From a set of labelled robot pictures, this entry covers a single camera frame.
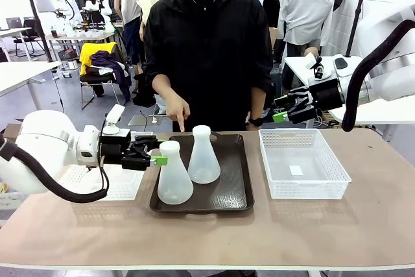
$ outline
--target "floor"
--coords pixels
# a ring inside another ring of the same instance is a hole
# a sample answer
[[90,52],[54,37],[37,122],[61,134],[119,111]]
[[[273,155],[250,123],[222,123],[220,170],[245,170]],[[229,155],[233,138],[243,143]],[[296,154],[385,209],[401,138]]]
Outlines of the floor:
[[[95,125],[100,128],[105,118],[105,113],[109,112],[116,103],[111,87],[106,86],[106,95],[103,98],[95,99],[85,110],[80,110],[80,86],[77,78],[65,78],[55,81],[51,73],[45,73],[37,77],[45,79],[45,83],[35,85],[36,94],[40,100],[42,109],[62,110],[57,89],[62,97],[65,113],[72,120],[77,130],[83,130],[85,125]],[[121,92],[116,88],[117,94],[122,99]],[[91,97],[91,89],[86,90],[86,97]],[[126,110],[118,123],[120,127],[127,127],[134,115],[139,115],[140,110],[149,115],[153,113],[153,108],[143,108],[135,106],[132,102],[126,104]],[[8,123],[18,123],[15,118],[24,118],[28,113],[35,111],[34,103],[30,97],[26,86],[15,90],[3,97],[0,97],[0,130],[5,128]],[[290,123],[279,124],[279,127],[292,127]],[[130,127],[132,130],[144,131],[143,126]],[[275,124],[265,125],[265,128],[276,128]],[[171,132],[172,123],[168,118],[164,118],[160,126],[148,125],[148,131]],[[0,219],[8,219],[12,211],[1,211]],[[206,277],[214,273],[213,271],[191,271],[192,277]],[[128,277],[182,277],[185,271],[130,271]],[[0,267],[0,277],[112,277],[109,271],[42,271],[28,269],[11,269]],[[259,277],[307,277],[306,272],[294,271],[261,271]],[[342,277],[410,277],[415,276],[415,270],[388,271],[388,272],[345,272]]]

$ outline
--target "erlenmeyer flask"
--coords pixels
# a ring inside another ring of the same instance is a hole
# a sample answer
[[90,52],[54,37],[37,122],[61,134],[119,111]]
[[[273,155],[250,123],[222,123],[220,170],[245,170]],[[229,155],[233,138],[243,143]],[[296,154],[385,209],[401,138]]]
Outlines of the erlenmeyer flask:
[[212,183],[220,176],[220,166],[210,142],[210,134],[208,126],[193,128],[195,144],[190,158],[189,176],[195,183]]
[[158,196],[166,204],[182,204],[193,194],[193,183],[180,158],[180,144],[163,142],[160,152],[167,157],[167,165],[161,167]]

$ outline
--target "black watch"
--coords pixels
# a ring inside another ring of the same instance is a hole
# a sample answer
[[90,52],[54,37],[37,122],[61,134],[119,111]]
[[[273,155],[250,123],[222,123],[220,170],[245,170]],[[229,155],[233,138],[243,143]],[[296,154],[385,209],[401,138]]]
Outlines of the black watch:
[[262,126],[264,124],[264,120],[262,118],[258,118],[258,119],[249,118],[249,123],[254,126]]

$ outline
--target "flask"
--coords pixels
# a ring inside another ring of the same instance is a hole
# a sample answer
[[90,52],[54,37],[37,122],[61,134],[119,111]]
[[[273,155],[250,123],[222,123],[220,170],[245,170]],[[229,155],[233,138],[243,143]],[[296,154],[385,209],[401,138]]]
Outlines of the flask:
[[193,183],[180,158],[180,144],[163,142],[160,152],[167,157],[167,165],[161,167],[158,196],[166,204],[182,204],[193,194]]
[[220,166],[210,142],[210,134],[208,126],[193,128],[195,144],[190,158],[189,176],[198,184],[212,183],[220,176]]

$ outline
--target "black stand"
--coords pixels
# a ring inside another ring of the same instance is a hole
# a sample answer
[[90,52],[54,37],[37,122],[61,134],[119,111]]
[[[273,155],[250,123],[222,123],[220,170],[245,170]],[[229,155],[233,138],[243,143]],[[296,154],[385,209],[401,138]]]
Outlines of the black stand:
[[357,9],[356,9],[356,13],[355,13],[355,20],[353,22],[353,27],[351,28],[351,34],[350,34],[350,39],[349,39],[349,45],[348,45],[348,50],[346,51],[346,58],[350,57],[350,52],[351,52],[351,47],[353,46],[353,41],[355,39],[355,35],[356,35],[356,28],[357,28],[357,24],[359,22],[359,16],[362,12],[362,4],[363,4],[363,0],[359,0],[359,3],[357,5]]
[[50,52],[50,50],[48,48],[48,45],[47,45],[47,42],[46,42],[45,33],[43,32],[43,28],[42,28],[42,25],[40,23],[38,11],[36,10],[36,6],[34,5],[34,0],[29,0],[29,1],[30,1],[30,6],[32,7],[34,20],[36,22],[35,29],[39,34],[39,37],[41,39],[41,42],[42,42],[43,46],[45,47],[45,53],[46,53],[47,61],[49,63],[51,63],[51,62],[53,62],[53,59],[52,59],[51,52]]

